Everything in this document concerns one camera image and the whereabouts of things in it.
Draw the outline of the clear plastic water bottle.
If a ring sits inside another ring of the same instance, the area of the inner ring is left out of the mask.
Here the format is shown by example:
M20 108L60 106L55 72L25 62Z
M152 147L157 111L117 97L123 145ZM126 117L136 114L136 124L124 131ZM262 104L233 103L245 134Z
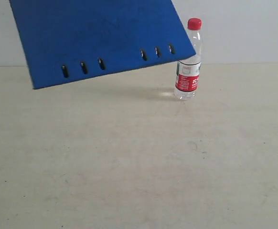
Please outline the clear plastic water bottle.
M177 62L174 94L180 100L189 100L195 96L202 59L202 20L190 18L187 23L187 34L196 55Z

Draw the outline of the blue ring binder notebook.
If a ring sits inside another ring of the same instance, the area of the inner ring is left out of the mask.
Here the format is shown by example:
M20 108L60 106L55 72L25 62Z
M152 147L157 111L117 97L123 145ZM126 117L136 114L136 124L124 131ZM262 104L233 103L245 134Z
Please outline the blue ring binder notebook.
M195 55L170 0L11 0L10 6L34 89Z

